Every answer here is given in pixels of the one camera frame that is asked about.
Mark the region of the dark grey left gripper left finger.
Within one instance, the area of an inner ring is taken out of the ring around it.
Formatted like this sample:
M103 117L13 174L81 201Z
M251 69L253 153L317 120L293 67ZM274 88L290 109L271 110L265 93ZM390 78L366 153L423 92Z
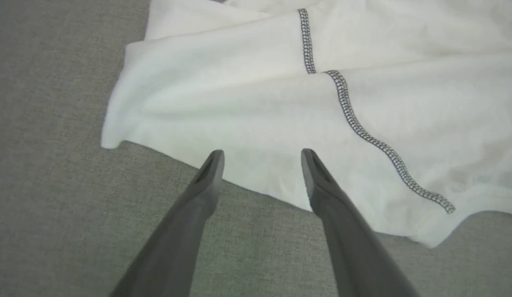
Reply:
M225 156L214 150L156 226L111 297L188 297L207 220L218 205Z

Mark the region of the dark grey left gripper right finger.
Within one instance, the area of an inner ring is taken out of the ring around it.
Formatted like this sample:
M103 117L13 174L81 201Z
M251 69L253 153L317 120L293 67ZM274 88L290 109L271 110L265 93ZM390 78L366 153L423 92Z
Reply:
M311 208L322 221L338 295L418 297L314 150L302 150L301 166Z

